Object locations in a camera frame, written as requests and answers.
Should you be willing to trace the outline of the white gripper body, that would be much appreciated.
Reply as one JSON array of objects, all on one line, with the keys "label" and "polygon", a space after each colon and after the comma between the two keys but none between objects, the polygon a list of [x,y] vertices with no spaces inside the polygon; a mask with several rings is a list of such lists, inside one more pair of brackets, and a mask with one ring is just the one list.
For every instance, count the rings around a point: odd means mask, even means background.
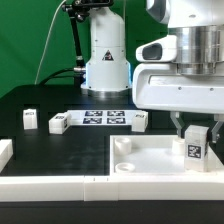
[{"label": "white gripper body", "polygon": [[174,64],[140,64],[132,98],[140,109],[224,114],[224,76],[180,75]]}]

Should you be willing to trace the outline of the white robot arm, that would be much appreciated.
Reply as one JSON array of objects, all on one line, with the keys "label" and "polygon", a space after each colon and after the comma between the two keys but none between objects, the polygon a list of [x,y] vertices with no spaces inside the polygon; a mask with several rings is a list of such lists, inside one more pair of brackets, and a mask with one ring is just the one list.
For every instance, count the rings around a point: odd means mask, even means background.
[{"label": "white robot arm", "polygon": [[132,77],[109,10],[91,13],[91,58],[83,91],[100,97],[130,84],[139,109],[224,116],[224,0],[136,0],[128,26]]}]

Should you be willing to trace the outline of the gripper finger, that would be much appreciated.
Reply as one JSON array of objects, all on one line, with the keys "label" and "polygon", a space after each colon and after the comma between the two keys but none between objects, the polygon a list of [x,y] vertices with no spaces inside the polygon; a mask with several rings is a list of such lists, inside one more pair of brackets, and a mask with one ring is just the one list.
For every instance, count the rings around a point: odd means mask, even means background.
[{"label": "gripper finger", "polygon": [[184,121],[182,120],[182,113],[171,111],[170,118],[177,129],[177,135],[182,136],[182,128],[184,127]]},{"label": "gripper finger", "polygon": [[211,130],[211,141],[212,143],[217,143],[219,137],[219,130],[222,127],[222,125],[224,124],[223,121],[217,121],[216,124],[214,125],[214,127]]}]

